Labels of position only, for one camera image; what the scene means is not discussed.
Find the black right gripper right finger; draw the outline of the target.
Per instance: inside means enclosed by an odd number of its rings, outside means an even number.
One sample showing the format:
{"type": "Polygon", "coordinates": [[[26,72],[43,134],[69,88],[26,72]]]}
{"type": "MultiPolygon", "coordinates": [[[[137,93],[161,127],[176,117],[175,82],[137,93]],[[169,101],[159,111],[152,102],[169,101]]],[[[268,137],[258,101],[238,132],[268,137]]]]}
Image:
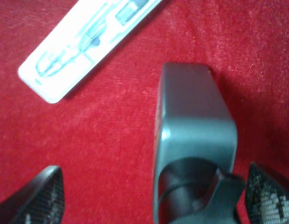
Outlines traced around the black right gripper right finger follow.
{"type": "Polygon", "coordinates": [[[289,224],[289,179],[266,165],[252,162],[245,207],[251,224],[289,224]]]}

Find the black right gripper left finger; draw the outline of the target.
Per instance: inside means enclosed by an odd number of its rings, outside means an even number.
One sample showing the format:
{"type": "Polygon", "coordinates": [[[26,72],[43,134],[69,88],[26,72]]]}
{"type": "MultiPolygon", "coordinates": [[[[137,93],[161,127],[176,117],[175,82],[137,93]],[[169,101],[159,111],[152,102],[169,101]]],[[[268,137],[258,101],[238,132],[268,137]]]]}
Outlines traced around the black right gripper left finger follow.
{"type": "Polygon", "coordinates": [[[0,202],[0,224],[60,224],[64,212],[62,169],[50,165],[0,202]]]}

